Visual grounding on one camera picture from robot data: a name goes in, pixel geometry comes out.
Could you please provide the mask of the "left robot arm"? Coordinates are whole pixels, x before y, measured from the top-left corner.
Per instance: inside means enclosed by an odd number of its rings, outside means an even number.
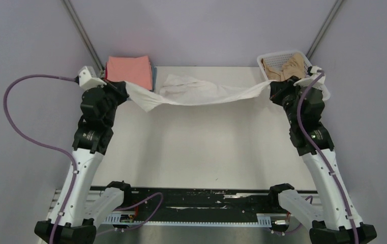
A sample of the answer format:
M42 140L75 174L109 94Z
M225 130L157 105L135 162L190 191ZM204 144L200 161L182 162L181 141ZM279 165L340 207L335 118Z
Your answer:
M133 204L130 185L112 181L92 205L86 200L97 169L113 136L117 107L127 101L126 83L105 82L82 95L82 116L74 134L71 167L60 196L45 221L35 225L35 234L46 243L93 243L97 229L110 213L128 210Z

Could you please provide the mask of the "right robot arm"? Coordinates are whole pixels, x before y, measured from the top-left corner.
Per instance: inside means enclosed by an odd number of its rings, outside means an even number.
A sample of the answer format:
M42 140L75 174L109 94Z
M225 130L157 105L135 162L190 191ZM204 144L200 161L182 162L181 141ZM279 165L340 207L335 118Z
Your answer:
M291 143L307 166L322 209L308 203L289 184L271 187L269 208L286 210L308 230L311 243L369 243L377 237L373 225L358 214L342 180L334 143L321 114L322 91L297 85L297 79L270 83L270 101L283 108L288 118Z

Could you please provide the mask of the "white t shirt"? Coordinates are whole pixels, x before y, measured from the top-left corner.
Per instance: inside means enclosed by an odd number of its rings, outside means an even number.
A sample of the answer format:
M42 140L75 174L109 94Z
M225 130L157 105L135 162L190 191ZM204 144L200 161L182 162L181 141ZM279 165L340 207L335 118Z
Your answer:
M130 100L144 111L149 112L159 105L203 106L234 102L259 96L270 88L264 81L252 87L232 87L219 85L191 76L168 75L158 93L134 84L126 83Z

